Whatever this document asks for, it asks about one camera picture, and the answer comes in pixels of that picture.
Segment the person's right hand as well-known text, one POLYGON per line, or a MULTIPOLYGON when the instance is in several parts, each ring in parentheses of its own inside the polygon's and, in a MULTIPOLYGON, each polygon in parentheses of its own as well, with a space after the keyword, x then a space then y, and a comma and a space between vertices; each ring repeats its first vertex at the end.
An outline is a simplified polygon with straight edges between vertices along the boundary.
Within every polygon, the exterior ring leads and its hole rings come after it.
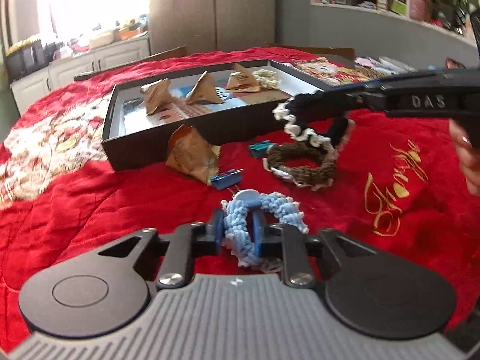
POLYGON ((460 169, 465 176, 467 189, 471 194, 478 196, 480 191, 479 150, 472 146, 468 133, 453 119, 449 120, 449 133, 459 158, 460 169))

